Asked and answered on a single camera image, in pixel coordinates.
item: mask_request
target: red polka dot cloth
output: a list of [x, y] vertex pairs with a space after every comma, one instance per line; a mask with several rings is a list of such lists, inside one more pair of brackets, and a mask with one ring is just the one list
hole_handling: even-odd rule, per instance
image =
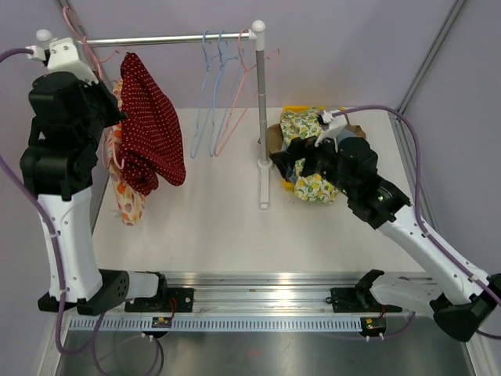
[[122, 123], [118, 160], [122, 176], [132, 188], [148, 195], [158, 188], [158, 175], [173, 186], [184, 183], [186, 169], [178, 115], [142, 61], [128, 52], [120, 67]]

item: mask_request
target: perforated metal strip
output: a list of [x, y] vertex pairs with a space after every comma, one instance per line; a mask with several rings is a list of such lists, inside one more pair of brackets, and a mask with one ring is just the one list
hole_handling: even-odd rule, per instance
[[[96, 318], [71, 318], [70, 330], [92, 330]], [[194, 317], [177, 316], [171, 328], [153, 327], [153, 316], [108, 316], [100, 331], [361, 331], [358, 317]]]

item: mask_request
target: gray floor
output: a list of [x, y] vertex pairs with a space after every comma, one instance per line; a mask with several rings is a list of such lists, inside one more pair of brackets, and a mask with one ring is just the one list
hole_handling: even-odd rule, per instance
[[[401, 319], [390, 322], [398, 330]], [[90, 331], [71, 331], [66, 346], [76, 348]], [[99, 334], [98, 355], [137, 335]], [[327, 333], [170, 333], [160, 342], [164, 367], [152, 374], [187, 375], [455, 375], [474, 374], [466, 347], [441, 333], [427, 319], [417, 319], [401, 337], [366, 343], [358, 334]], [[120, 347], [101, 362], [110, 375], [145, 374], [154, 359], [154, 345], [138, 339]], [[62, 358], [58, 375], [96, 375], [90, 351]]]

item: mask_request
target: yellow floral cloth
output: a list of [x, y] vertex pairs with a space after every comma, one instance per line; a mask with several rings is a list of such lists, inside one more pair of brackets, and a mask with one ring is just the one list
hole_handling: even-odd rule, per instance
[[[120, 80], [114, 87], [113, 94], [118, 99], [118, 108], [122, 107], [121, 101], [122, 81]], [[118, 151], [121, 145], [122, 124], [110, 127], [106, 134], [106, 165], [110, 171], [110, 179], [117, 198], [118, 208], [121, 212], [122, 222], [127, 226], [134, 226], [142, 217], [144, 212], [146, 197], [133, 190], [124, 180], [120, 169], [113, 160], [113, 149], [118, 157]]]
[[[290, 141], [296, 137], [307, 139], [311, 136], [318, 136], [322, 132], [322, 127], [317, 121], [318, 107], [312, 107], [302, 112], [284, 111], [280, 116], [280, 128], [283, 133], [283, 140], [288, 147]], [[301, 171], [305, 166], [305, 159], [296, 162], [295, 172], [297, 182], [294, 186], [294, 194], [306, 201], [332, 202], [336, 198], [338, 190], [327, 182], [319, 174], [301, 177]]]

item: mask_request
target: wall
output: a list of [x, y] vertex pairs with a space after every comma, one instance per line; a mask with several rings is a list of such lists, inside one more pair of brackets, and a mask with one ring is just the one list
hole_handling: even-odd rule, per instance
[[[65, 35], [55, 2], [3, 2], [0, 50], [36, 43], [38, 29]], [[0, 64], [0, 153], [16, 169], [27, 147], [33, 111], [27, 100], [32, 81], [46, 73], [39, 63], [17, 56]], [[0, 369], [3, 374], [34, 374], [45, 349], [50, 315], [37, 300], [49, 288], [49, 263], [40, 221], [12, 183], [0, 172]]]
[[[501, 272], [500, 40], [501, 2], [468, 2], [407, 114], [442, 234], [490, 273]], [[499, 311], [485, 330], [501, 334]]]
[[[453, 1], [151, 0], [124, 3], [121, 0], [73, 0], [83, 24], [94, 38], [201, 34], [206, 29], [215, 33], [221, 29], [238, 31], [256, 19], [263, 19], [267, 23], [267, 50], [280, 47], [282, 51], [278, 69], [268, 81], [270, 106], [381, 103], [396, 107]], [[252, 46], [246, 46], [246, 55], [252, 61]], [[174, 105], [199, 106], [205, 75], [200, 44], [128, 50], [141, 56]], [[102, 51], [102, 56], [110, 51]], [[119, 76], [120, 62], [120, 57], [114, 57], [106, 64], [106, 71], [113, 79]], [[253, 88], [255, 79], [251, 78]], [[231, 80], [226, 80], [222, 92], [230, 87]], [[240, 107], [246, 104], [244, 99]]]

